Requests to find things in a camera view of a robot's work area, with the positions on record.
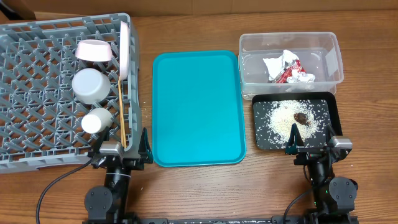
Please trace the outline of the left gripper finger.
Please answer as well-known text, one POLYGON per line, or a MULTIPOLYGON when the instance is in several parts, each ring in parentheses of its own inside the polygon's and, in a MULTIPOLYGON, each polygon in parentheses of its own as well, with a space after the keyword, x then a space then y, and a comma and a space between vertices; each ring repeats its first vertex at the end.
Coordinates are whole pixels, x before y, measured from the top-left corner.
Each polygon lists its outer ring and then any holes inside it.
POLYGON ((152 164, 154 161, 152 150, 150 148, 147 129, 142 129, 141 140, 139 143, 138 153, 140 155, 140 160, 145 164, 152 164))
POLYGON ((110 127, 107 126, 102 132, 99 133, 99 138, 95 141, 93 145, 93 152, 98 152, 100 150, 100 147, 102 146, 102 143, 104 141, 109 141, 109 130, 110 127))

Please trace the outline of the white paper cup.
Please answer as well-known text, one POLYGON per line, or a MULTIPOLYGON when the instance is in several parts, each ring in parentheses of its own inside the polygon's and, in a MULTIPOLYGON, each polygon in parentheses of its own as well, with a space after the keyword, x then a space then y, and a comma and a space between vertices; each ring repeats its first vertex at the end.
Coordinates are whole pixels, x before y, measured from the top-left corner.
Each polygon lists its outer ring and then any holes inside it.
POLYGON ((82 129, 89 134, 96 134, 112 125, 112 114, 104 108, 95 108, 84 115, 81 120, 82 129))

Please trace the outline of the brown food scrap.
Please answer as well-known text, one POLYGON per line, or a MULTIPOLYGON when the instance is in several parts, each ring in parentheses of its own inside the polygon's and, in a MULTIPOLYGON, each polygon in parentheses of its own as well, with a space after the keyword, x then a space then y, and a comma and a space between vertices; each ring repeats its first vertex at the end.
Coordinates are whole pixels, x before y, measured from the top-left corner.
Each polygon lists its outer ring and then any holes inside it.
POLYGON ((310 122, 308 121, 308 117, 305 113, 295 113, 294 119, 301 125, 308 126, 310 122))

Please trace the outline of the pile of rice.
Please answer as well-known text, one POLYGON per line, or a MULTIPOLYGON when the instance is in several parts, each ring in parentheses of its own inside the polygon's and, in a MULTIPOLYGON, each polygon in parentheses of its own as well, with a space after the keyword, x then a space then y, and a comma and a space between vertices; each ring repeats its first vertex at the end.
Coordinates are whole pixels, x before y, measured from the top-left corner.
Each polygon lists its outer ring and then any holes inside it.
POLYGON ((330 124, 330 115, 325 100, 259 101, 252 108, 259 149, 284 149, 293 124, 297 125, 304 146, 321 147, 326 142, 325 128, 330 124), (305 113, 310 124, 296 122, 295 113, 305 113))

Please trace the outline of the white bowl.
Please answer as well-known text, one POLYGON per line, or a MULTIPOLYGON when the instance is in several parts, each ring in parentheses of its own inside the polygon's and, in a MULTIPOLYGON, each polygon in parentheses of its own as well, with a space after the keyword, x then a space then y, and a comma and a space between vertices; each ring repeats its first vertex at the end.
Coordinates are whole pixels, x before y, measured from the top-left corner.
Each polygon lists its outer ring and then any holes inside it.
POLYGON ((109 78, 94 68, 85 68, 77 72, 72 80, 72 90, 78 100, 92 105, 103 101, 110 92, 109 78))

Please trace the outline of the red snack wrapper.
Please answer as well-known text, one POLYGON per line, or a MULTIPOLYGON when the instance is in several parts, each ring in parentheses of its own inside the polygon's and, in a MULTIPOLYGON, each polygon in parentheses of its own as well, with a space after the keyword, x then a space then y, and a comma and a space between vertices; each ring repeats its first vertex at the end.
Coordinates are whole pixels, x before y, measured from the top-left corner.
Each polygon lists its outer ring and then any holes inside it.
POLYGON ((272 81, 272 83, 287 83, 288 77, 292 77, 293 71, 304 72, 305 69, 301 66, 300 60, 294 60, 292 63, 288 63, 272 81))

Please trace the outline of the white napkin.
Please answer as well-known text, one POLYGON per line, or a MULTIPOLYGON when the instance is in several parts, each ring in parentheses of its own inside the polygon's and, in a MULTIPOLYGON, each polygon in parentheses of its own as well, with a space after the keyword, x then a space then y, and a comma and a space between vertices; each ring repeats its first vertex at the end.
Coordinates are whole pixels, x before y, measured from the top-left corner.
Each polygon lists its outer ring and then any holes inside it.
MULTIPOLYGON (((272 83, 273 79, 285 68, 288 63, 294 60, 300 60, 297 55, 289 50, 283 50, 282 55, 277 58, 264 58, 263 62, 266 65, 268 80, 272 83)), ((288 77, 287 83, 312 83, 315 81, 314 74, 293 71, 292 77, 288 77)))

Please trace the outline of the small pink bowl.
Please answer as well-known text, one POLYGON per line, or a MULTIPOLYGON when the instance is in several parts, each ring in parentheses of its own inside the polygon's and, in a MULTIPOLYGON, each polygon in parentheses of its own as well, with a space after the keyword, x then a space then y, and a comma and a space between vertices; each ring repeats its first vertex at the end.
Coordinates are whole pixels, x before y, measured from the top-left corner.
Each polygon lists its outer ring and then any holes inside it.
POLYGON ((86 39, 78 43, 75 56, 78 59, 91 62, 107 62, 111 60, 113 54, 111 46, 107 42, 86 39))

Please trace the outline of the large white plate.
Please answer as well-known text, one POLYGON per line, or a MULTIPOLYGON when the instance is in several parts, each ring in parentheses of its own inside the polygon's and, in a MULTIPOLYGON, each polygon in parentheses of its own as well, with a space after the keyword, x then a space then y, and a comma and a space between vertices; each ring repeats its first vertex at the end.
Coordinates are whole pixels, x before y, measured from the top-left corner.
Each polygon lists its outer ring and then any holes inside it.
POLYGON ((119 41, 119 77, 125 80, 129 75, 130 32, 128 24, 123 21, 121 21, 119 41))

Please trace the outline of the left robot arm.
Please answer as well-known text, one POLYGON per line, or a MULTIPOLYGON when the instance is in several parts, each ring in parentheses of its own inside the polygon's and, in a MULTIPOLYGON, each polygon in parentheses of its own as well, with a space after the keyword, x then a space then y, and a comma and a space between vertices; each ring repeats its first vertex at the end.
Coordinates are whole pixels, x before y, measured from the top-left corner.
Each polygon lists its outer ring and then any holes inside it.
POLYGON ((88 212, 87 223, 139 223, 135 213, 126 212, 127 196, 131 172, 144 170, 145 164, 153 163, 147 130, 142 130, 137 159, 124 156, 124 147, 120 142, 109 140, 109 128, 99 133, 88 156, 90 165, 95 169, 106 170, 103 185, 89 189, 85 196, 85 208, 88 212))

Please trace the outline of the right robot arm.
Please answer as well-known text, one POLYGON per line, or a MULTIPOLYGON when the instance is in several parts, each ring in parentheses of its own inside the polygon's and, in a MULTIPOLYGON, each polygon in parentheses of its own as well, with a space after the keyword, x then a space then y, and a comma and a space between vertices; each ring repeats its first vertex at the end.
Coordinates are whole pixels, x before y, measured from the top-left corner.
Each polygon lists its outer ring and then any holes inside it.
POLYGON ((305 147, 296 124, 292 125, 285 153, 295 155, 294 164, 302 166, 310 189, 295 198, 285 209, 282 222, 292 206, 308 194, 313 194, 314 208, 306 210, 299 223, 357 223, 352 217, 358 183, 346 177, 337 177, 332 164, 345 159, 353 148, 349 138, 336 135, 326 127, 326 143, 322 147, 305 147))

